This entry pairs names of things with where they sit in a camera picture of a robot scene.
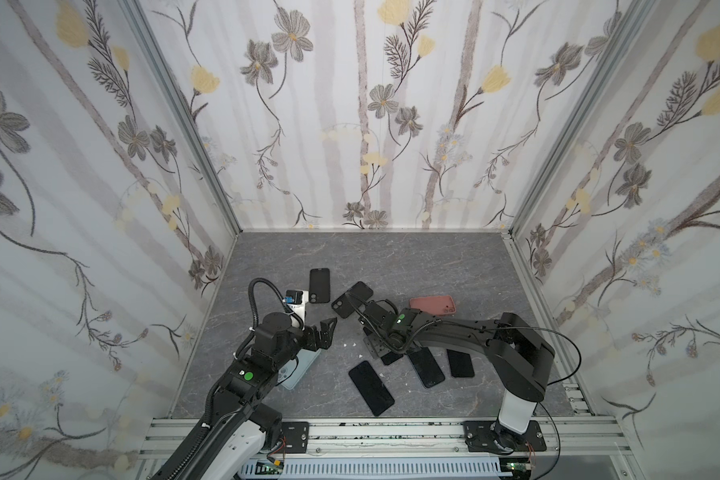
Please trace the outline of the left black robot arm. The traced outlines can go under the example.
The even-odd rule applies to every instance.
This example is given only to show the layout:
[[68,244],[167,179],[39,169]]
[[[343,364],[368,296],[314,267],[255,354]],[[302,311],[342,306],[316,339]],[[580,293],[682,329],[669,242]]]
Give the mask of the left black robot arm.
[[154,479],[233,478],[260,451],[282,467],[286,452],[282,414],[263,404],[278,385],[279,372],[303,350],[327,350],[338,319],[302,326],[283,312],[265,316],[248,343],[213,384],[204,411]]

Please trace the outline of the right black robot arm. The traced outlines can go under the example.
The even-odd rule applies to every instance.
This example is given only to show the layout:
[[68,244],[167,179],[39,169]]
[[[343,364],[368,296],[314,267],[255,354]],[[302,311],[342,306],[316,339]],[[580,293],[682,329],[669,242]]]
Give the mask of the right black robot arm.
[[445,375],[431,350],[448,353],[452,377],[471,377],[473,355],[493,366],[504,388],[496,420],[467,422],[470,450],[509,455],[535,449],[531,418],[551,384],[554,348],[520,316],[505,312],[494,320],[460,320],[415,308],[398,309],[388,300],[373,301],[350,289],[331,305],[341,317],[357,314],[371,352],[384,364],[407,357],[422,384],[431,388]]

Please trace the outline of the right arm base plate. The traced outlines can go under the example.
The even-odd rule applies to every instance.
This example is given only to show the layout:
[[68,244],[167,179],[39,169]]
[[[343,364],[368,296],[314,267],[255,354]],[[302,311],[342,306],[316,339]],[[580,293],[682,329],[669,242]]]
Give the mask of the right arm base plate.
[[499,456],[548,450],[538,421],[531,420],[523,434],[493,421],[464,421],[465,443],[470,452],[488,452]]

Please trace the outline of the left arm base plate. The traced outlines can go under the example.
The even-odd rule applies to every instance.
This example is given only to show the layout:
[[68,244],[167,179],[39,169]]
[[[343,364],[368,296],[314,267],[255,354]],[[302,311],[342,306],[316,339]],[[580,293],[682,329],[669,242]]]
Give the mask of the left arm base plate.
[[264,450],[269,455],[305,454],[308,449],[309,433],[309,422],[279,423],[267,432]]

